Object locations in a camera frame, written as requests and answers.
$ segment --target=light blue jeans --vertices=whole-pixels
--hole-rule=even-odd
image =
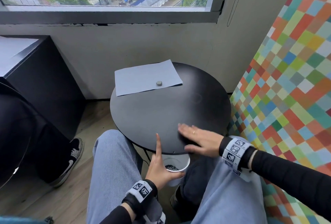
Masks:
[[[87,224],[99,224],[141,179],[137,167],[141,157],[117,130],[108,130],[97,139],[93,156]],[[192,224],[267,223],[260,177],[254,175],[251,182],[245,182],[220,158],[216,162]]]

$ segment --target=nike swoosh logo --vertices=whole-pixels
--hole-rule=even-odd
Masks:
[[[60,176],[64,175],[71,168],[72,164],[73,164],[73,160],[71,159],[69,160],[69,166],[67,167],[66,170],[64,170],[64,172]]]

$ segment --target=sneaker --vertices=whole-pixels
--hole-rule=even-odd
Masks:
[[[170,205],[176,212],[181,222],[192,221],[196,215],[199,206],[183,199],[180,193],[180,185],[176,188],[175,193],[170,198]]]
[[[70,141],[70,145],[72,147],[72,150],[70,160],[68,161],[68,167],[64,170],[64,172],[60,175],[59,178],[50,183],[50,185],[54,188],[61,186],[64,181],[66,181],[72,169],[77,164],[83,154],[84,142],[81,138],[74,138],[72,141]]]

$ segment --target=plastic cup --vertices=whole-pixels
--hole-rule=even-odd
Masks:
[[[182,155],[162,155],[163,164],[166,165],[173,165],[176,168],[178,168],[178,171],[172,171],[167,169],[169,172],[172,173],[178,173],[178,172],[184,172],[188,165],[190,164],[190,156],[188,154],[182,154]],[[168,186],[174,187],[180,183],[182,178],[171,180],[167,183]]]

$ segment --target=person's left hand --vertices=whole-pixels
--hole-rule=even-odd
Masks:
[[[185,175],[184,172],[169,172],[162,159],[161,140],[156,134],[156,154],[152,155],[151,164],[149,165],[146,180],[151,180],[158,190],[163,188],[169,181],[181,178]]]

